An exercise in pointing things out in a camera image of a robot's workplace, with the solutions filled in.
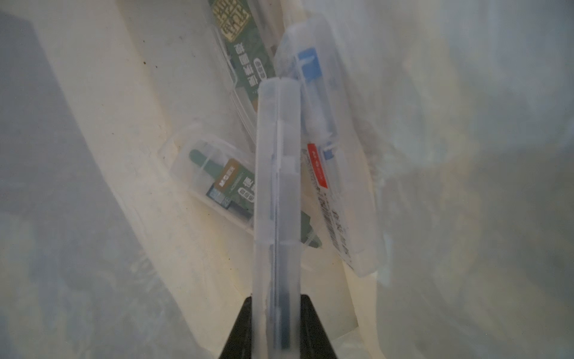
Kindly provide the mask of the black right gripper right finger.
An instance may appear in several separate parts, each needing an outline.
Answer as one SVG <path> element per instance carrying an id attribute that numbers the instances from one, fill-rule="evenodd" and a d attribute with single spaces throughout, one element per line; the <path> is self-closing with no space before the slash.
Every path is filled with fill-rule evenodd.
<path id="1" fill-rule="evenodd" d="M 311 298 L 300 297 L 300 358 L 337 359 Z"/>

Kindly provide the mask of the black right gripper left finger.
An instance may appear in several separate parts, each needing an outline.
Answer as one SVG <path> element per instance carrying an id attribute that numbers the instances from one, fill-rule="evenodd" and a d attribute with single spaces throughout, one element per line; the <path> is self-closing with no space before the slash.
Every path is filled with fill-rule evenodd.
<path id="1" fill-rule="evenodd" d="M 251 359 L 252 297 L 245 299 L 219 359 Z"/>

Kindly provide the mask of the clear compass case small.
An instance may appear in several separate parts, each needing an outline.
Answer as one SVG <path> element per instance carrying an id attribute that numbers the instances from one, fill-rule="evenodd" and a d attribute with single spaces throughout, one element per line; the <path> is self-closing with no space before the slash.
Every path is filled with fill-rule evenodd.
<path id="1" fill-rule="evenodd" d="M 255 164 L 253 358 L 300 357 L 300 84 L 259 87 Z"/>

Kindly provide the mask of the clear case green compass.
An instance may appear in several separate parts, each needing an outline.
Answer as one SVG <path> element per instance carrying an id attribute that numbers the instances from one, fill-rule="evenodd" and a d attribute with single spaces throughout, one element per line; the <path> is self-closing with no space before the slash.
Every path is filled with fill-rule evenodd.
<path id="1" fill-rule="evenodd" d="M 232 100 L 246 133 L 254 139 L 260 83 L 275 77 L 273 31 L 258 1 L 208 1 L 207 6 Z"/>
<path id="2" fill-rule="evenodd" d="M 185 191 L 254 236 L 255 154 L 194 123 L 173 133 L 159 156 Z"/>

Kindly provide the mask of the canvas bag starry night print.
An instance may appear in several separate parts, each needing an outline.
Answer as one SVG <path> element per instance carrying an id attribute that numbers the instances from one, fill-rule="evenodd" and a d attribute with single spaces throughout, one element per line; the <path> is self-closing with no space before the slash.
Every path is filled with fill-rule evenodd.
<path id="1" fill-rule="evenodd" d="M 573 356 L 573 3 L 254 1 L 336 41 L 381 226 L 302 290 L 341 358 Z M 250 152 L 206 1 L 1 3 L 1 356 L 216 358 L 253 238 L 182 188 L 166 140 Z"/>

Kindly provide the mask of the clear case blue compass red label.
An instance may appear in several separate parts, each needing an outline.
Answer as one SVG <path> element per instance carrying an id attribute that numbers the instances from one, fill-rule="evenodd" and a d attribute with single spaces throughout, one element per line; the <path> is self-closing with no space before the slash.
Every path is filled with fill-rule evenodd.
<path id="1" fill-rule="evenodd" d="M 357 276 L 370 275 L 379 266 L 372 181 L 327 20 L 290 25 L 274 66 L 300 84 L 302 154 L 333 246 Z"/>

